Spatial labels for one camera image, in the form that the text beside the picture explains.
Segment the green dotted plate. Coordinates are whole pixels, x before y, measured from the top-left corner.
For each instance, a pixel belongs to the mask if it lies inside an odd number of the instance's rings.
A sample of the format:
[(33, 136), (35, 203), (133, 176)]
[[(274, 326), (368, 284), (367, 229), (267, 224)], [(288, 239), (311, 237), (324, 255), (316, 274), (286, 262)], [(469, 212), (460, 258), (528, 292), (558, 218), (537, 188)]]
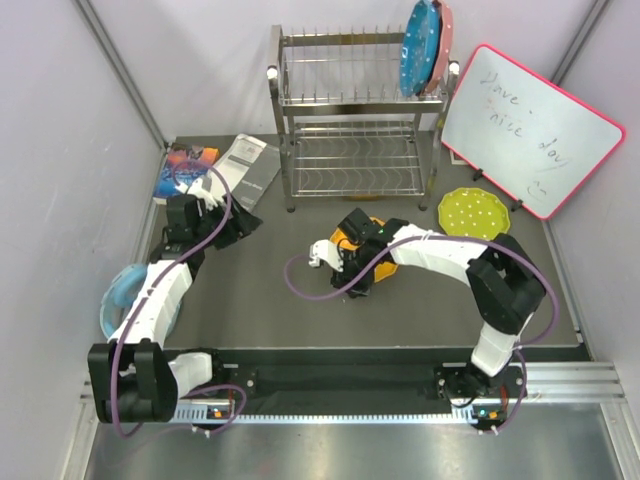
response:
[(476, 187), (446, 193), (437, 211), (441, 229), (450, 236), (494, 240), (511, 228), (506, 205), (496, 195)]

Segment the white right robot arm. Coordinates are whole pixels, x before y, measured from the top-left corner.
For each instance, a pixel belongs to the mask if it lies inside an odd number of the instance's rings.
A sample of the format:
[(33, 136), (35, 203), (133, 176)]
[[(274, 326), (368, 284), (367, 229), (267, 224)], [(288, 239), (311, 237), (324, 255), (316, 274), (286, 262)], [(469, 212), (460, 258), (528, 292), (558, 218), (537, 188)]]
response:
[(478, 398), (498, 389), (512, 350), (546, 295), (531, 260), (508, 234), (492, 245), (460, 241), (407, 220), (379, 222), (360, 208), (339, 224), (340, 242), (320, 240), (310, 249), (313, 267), (328, 264), (334, 288), (351, 298), (369, 294), (376, 267), (411, 266), (450, 277), (469, 287), (483, 326), (470, 360), (445, 386), (456, 397)]

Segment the orange dotted plate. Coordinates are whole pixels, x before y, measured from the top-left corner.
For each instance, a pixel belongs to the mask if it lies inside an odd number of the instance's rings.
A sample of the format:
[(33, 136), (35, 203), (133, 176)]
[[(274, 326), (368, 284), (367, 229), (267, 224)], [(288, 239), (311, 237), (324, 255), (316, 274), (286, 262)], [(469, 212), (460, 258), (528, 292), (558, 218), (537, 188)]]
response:
[[(391, 236), (386, 233), (386, 222), (377, 217), (368, 217), (360, 209), (356, 209), (338, 224), (330, 241), (348, 250), (355, 250), (362, 245), (382, 250), (386, 244), (379, 242), (380, 237), (391, 240)], [(387, 254), (374, 266), (374, 284), (394, 275), (397, 269), (398, 266)]]

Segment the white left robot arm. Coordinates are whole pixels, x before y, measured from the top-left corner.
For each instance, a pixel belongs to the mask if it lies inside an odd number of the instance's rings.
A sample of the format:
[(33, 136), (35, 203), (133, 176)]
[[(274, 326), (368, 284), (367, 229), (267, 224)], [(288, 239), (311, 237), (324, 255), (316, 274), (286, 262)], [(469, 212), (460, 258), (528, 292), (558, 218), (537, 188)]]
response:
[(167, 422), (179, 400), (192, 391), (212, 397), (226, 387), (227, 374), (215, 354), (192, 350), (169, 358), (163, 347), (206, 249), (229, 247), (262, 221), (229, 195), (209, 206), (194, 194), (180, 194), (168, 200), (165, 214), (161, 241), (151, 252), (126, 318), (88, 353), (95, 407), (103, 423)]

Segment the blue dotted plate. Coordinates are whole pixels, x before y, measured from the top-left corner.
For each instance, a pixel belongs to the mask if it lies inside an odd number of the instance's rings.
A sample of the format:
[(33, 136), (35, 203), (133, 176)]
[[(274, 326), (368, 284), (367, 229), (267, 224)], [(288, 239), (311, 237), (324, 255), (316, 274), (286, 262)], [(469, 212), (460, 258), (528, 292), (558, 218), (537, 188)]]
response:
[(419, 96), (433, 73), (439, 50), (441, 19), (434, 1), (417, 1), (401, 47), (399, 87), (403, 96)]

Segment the pink dotted plate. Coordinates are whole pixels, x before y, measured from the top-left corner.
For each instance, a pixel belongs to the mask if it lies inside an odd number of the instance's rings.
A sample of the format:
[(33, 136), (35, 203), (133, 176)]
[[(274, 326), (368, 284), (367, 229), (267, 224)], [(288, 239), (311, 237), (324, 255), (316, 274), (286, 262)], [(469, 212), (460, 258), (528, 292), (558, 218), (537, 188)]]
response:
[(436, 90), (445, 74), (454, 37), (454, 18), (451, 8), (444, 1), (433, 1), (433, 4), (439, 15), (440, 34), (432, 74), (424, 89), (426, 94), (431, 94)]

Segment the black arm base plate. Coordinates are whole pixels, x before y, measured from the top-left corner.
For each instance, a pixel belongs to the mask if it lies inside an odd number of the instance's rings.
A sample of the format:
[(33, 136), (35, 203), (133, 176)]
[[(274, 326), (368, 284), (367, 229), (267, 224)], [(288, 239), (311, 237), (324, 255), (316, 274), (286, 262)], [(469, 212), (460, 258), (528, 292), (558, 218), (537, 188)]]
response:
[(198, 390), (230, 384), (250, 398), (292, 392), (414, 392), (428, 400), (517, 399), (526, 390), (519, 365), (495, 376), (462, 348), (209, 349), (212, 377)]

